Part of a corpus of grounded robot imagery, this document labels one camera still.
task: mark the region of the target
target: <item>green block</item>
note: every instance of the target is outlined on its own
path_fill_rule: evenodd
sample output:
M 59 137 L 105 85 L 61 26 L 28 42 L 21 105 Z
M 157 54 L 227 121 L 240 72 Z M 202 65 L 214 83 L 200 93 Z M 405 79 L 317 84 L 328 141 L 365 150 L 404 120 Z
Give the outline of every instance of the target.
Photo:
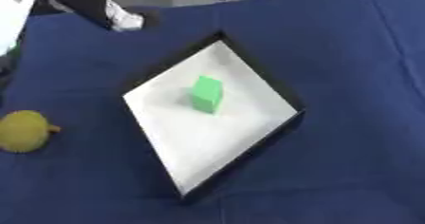
M 200 76 L 192 88 L 191 97 L 195 109 L 213 114 L 223 99 L 223 84 L 213 78 Z

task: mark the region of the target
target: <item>tray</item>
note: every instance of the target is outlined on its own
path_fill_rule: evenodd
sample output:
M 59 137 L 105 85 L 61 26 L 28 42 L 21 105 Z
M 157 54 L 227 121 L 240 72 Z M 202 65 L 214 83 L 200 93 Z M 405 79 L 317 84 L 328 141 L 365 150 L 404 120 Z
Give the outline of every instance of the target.
M 214 114 L 192 107 L 191 88 L 201 75 L 223 83 Z M 136 76 L 123 98 L 183 198 L 211 186 L 218 173 L 293 128 L 304 113 L 294 93 L 223 31 Z

